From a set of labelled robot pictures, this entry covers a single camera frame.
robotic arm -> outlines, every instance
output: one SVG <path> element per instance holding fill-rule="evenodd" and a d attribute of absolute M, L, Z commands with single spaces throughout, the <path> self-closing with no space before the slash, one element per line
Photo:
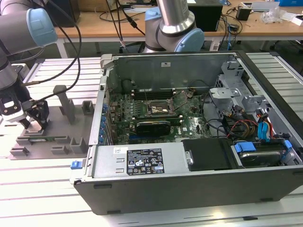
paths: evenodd
<path fill-rule="evenodd" d="M 29 0 L 0 0 L 0 114 L 5 121 L 30 125 L 33 117 L 47 126 L 46 101 L 32 104 L 30 94 L 18 78 L 7 56 L 45 47 L 57 41 L 53 24 L 44 9 L 31 9 Z"/>
<path fill-rule="evenodd" d="M 144 52 L 197 52 L 204 33 L 196 27 L 187 0 L 157 0 L 158 6 L 145 14 Z"/>
<path fill-rule="evenodd" d="M 53 24 L 44 9 L 31 9 L 34 0 L 0 0 L 0 114 L 5 121 L 20 122 L 27 129 L 34 118 L 45 129 L 48 105 L 33 101 L 7 57 L 45 47 L 57 41 Z M 144 52 L 199 51 L 204 34 L 186 0 L 157 0 L 159 7 L 146 12 Z"/>

table surface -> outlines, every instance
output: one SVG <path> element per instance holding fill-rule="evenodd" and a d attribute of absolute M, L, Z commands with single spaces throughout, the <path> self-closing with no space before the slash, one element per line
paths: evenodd
<path fill-rule="evenodd" d="M 224 6 L 222 12 L 226 13 L 226 11 L 232 7 L 236 7 L 239 5 L 241 0 L 230 0 L 232 3 L 231 6 Z M 301 14 L 303 11 L 303 7 L 281 7 L 287 12 Z M 100 20 L 98 18 L 100 13 L 96 14 L 95 12 L 81 12 L 80 18 L 78 20 L 78 26 L 81 31 L 82 37 L 92 38 L 92 37 L 116 37 L 115 27 L 112 22 L 107 22 Z M 113 13 L 115 19 L 117 19 L 116 12 Z M 235 17 L 236 12 L 231 13 L 231 16 Z M 243 21 L 243 30 L 239 35 L 242 36 L 298 36 L 303 35 L 303 26 L 295 25 L 294 23 L 283 21 L 282 23 L 271 23 L 264 24 L 260 19 L 261 13 L 254 12 L 250 15 L 248 21 Z M 145 21 L 144 21 L 144 13 L 135 16 L 137 18 L 136 21 L 138 27 L 145 31 Z M 233 20 L 232 18 L 228 19 L 230 23 L 237 24 L 238 22 Z M 75 28 L 65 28 L 66 33 L 72 37 L 78 37 L 78 33 Z M 56 28 L 56 32 L 59 38 L 64 38 L 64 34 Z M 220 22 L 217 32 L 205 32 L 205 36 L 223 36 L 225 33 L 225 27 L 223 22 Z M 122 23 L 122 34 L 126 37 L 139 37 L 143 36 L 138 30 L 131 27 L 129 23 Z"/>

motherboard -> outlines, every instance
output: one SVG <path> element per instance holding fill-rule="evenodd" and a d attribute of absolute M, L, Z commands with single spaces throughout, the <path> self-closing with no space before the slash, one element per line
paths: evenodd
<path fill-rule="evenodd" d="M 180 142 L 210 138 L 201 114 L 201 99 L 179 91 L 171 98 L 137 100 L 133 95 L 110 95 L 110 118 L 116 145 Z"/>

power supply label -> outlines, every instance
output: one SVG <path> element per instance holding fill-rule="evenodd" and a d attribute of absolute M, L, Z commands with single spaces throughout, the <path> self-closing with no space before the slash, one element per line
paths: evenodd
<path fill-rule="evenodd" d="M 160 148 L 127 151 L 128 175 L 163 173 L 164 163 Z"/>

white table leg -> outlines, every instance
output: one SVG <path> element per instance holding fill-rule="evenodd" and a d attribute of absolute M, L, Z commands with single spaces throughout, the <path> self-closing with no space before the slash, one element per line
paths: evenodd
<path fill-rule="evenodd" d="M 266 48 L 268 42 L 269 42 L 268 40 L 262 42 L 261 47 L 260 47 L 260 50 L 261 50 L 261 51 L 264 51 L 264 50 L 265 50 L 265 48 Z"/>
<path fill-rule="evenodd" d="M 95 42 L 95 47 L 96 47 L 97 53 L 101 53 L 99 42 Z"/>
<path fill-rule="evenodd" d="M 222 40 L 221 37 L 214 37 L 212 39 L 212 44 L 210 45 L 209 51 L 218 51 L 221 40 Z"/>
<path fill-rule="evenodd" d="M 61 55 L 61 58 L 68 58 L 68 54 L 66 52 L 63 39 L 59 38 L 57 40 L 57 47 L 58 47 L 59 53 Z"/>

